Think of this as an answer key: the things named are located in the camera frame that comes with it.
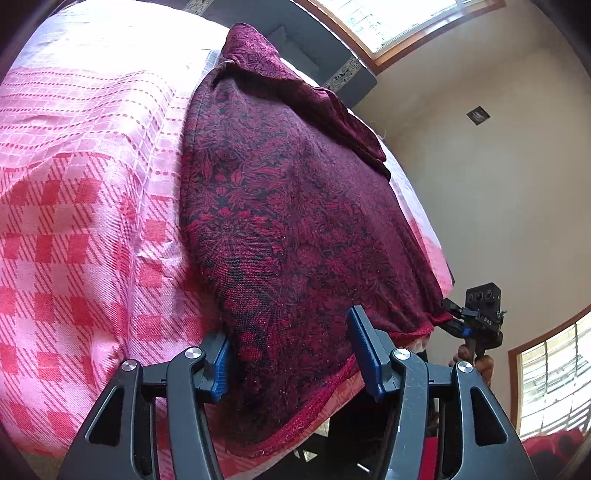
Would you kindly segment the person's right hand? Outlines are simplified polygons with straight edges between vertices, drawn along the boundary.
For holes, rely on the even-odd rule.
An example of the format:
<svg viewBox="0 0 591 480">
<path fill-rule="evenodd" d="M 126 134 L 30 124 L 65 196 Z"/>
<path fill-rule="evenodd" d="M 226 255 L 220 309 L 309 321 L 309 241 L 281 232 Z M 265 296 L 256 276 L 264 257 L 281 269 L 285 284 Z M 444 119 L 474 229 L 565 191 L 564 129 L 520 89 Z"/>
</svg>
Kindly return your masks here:
<svg viewBox="0 0 591 480">
<path fill-rule="evenodd" d="M 485 384 L 488 387 L 491 386 L 494 373 L 494 360 L 491 356 L 483 355 L 477 358 L 468 345 L 463 344 L 458 348 L 457 353 L 450 360 L 449 366 L 453 367 L 460 361 L 471 363 L 479 372 Z"/>
</svg>

